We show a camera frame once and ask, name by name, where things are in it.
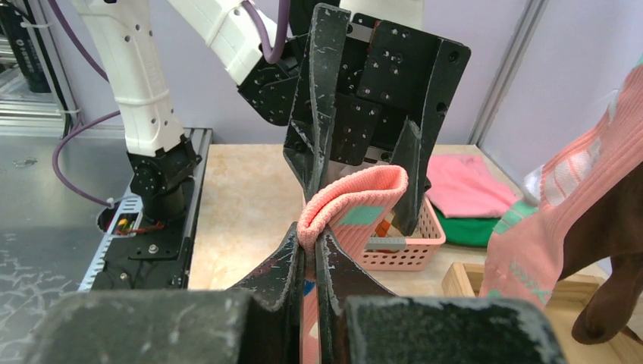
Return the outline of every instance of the pink sock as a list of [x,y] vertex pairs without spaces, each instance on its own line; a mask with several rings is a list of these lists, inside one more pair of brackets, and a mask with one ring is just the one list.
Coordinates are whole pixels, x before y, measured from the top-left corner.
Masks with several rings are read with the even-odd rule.
[[643,66],[638,66],[598,125],[525,179],[525,198],[503,216],[489,240],[480,297],[519,297],[544,308],[563,268],[567,232],[641,161]]
[[[364,251],[377,225],[406,191],[404,168],[379,165],[336,180],[306,204],[297,223],[297,236],[306,251],[306,278],[314,280],[315,241],[326,224],[342,249],[353,259]],[[318,318],[317,288],[304,297],[303,332],[308,334]],[[305,337],[303,362],[315,362],[317,340]]]

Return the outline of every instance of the green cloth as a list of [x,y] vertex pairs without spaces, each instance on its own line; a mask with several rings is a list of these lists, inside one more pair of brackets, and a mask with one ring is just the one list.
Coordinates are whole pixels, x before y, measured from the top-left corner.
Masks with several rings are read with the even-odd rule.
[[464,246],[486,247],[499,218],[445,218],[437,207],[433,206],[435,214],[447,242]]

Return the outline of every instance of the marble tabletop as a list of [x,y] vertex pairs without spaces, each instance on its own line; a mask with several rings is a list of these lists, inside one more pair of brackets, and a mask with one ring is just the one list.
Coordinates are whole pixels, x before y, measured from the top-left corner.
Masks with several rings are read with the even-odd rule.
[[[302,190],[281,145],[213,145],[201,198],[189,288],[223,290],[274,252],[302,209]],[[434,154],[481,155],[491,173],[520,190],[476,146],[436,146]],[[424,271],[370,271],[403,296],[441,296],[453,262],[484,264],[484,249],[442,246]],[[597,265],[579,273],[606,275]]]

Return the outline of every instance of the basket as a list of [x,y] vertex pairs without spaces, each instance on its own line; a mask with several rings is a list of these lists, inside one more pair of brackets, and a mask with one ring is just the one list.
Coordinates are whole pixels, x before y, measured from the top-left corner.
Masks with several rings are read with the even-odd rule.
[[[390,224],[392,215],[386,218]],[[386,237],[376,234],[366,244],[358,262],[367,271],[423,271],[447,240],[440,226],[433,206],[425,195],[416,232],[404,237],[397,229],[390,227]]]

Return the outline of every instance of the wooden box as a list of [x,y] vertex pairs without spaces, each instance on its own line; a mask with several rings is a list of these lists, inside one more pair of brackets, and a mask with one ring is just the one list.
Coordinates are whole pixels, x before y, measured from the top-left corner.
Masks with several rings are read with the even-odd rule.
[[[453,263],[442,280],[447,297],[476,297],[482,286],[485,267],[479,264]],[[569,364],[643,363],[643,345],[624,334],[605,344],[583,345],[572,337],[572,326],[603,279],[590,275],[572,275],[558,282],[545,309],[556,338]]]

